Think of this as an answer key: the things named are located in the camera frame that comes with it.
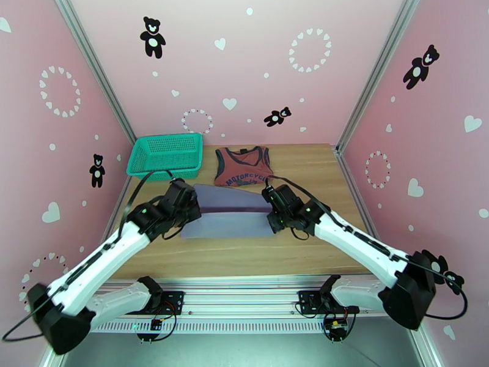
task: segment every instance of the pink backdrop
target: pink backdrop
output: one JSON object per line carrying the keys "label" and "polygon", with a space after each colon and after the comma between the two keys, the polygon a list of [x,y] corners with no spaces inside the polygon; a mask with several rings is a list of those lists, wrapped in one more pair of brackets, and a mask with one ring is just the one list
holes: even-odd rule
{"label": "pink backdrop", "polygon": [[[488,9],[489,0],[422,0],[346,151],[380,237],[409,253],[443,255],[465,278],[467,315],[425,321],[447,366],[489,357]],[[424,82],[406,89],[411,61],[431,44],[439,59]],[[430,313],[461,307],[443,286]]]}
{"label": "pink backdrop", "polygon": [[[237,145],[335,144],[402,0],[72,2],[137,137]],[[161,21],[161,59],[139,38],[144,16]]]}
{"label": "pink backdrop", "polygon": [[[31,286],[100,243],[131,146],[53,0],[0,0],[0,50],[3,335],[27,314]],[[94,153],[104,157],[101,188],[91,186]],[[38,332],[28,321],[14,337]],[[45,347],[0,343],[0,365],[37,366]]]}

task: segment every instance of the wooden tabletop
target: wooden tabletop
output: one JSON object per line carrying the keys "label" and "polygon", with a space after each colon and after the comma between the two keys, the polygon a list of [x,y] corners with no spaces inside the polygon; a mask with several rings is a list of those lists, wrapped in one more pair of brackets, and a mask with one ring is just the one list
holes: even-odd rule
{"label": "wooden tabletop", "polygon": [[[270,163],[275,175],[287,177],[309,190],[345,220],[365,230],[350,191],[329,145],[275,145],[270,148]],[[199,176],[186,180],[190,185],[213,185],[218,167],[216,147],[204,147],[204,160]],[[136,188],[133,177],[119,216]],[[272,185],[282,184],[273,180]],[[134,206],[163,195],[168,182],[147,182],[134,201]],[[261,193],[263,184],[239,189]],[[309,199],[296,191],[304,202]],[[367,270],[336,247],[310,237],[295,239],[290,230],[272,237],[248,239],[181,239],[161,237],[134,255],[112,277],[134,279],[181,278],[237,275],[302,275],[366,273]]]}

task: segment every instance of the tank top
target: tank top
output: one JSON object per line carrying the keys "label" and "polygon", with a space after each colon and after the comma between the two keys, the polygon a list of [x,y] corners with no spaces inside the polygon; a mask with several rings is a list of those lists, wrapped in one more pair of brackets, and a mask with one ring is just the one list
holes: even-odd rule
{"label": "tank top", "polygon": [[214,184],[217,186],[261,184],[267,176],[273,175],[267,147],[255,146],[237,152],[222,147],[216,150],[216,155],[218,172]]}

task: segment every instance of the green plastic basket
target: green plastic basket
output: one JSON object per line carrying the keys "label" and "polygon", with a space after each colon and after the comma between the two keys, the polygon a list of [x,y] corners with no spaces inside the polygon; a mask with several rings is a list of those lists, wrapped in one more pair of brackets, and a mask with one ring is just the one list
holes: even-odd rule
{"label": "green plastic basket", "polygon": [[134,144],[127,174],[142,179],[150,171],[157,171],[148,181],[169,180],[165,169],[175,177],[195,179],[202,166],[202,135],[182,133],[179,135],[148,136]]}

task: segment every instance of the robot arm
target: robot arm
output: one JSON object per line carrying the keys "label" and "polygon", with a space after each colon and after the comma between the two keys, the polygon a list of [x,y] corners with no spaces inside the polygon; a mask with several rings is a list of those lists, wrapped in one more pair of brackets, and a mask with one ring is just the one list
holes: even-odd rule
{"label": "robot arm", "polygon": [[338,308],[361,306],[382,310],[400,325],[417,329],[436,294],[429,258],[396,250],[352,226],[321,202],[304,204],[288,185],[267,186],[263,197],[273,207],[267,216],[274,232],[285,228],[305,231],[333,244],[370,270],[378,280],[344,280],[334,275],[320,290],[332,313]]}
{"label": "robot arm", "polygon": [[49,286],[38,283],[32,287],[28,292],[29,304],[34,309],[32,317],[54,351],[69,352],[90,330],[113,318],[161,307],[163,290],[148,276],[125,289],[94,294],[129,258],[159,235],[198,218],[200,209],[195,189],[182,179],[174,179],[164,196],[137,206],[129,214],[121,235],[113,233],[85,260]]}

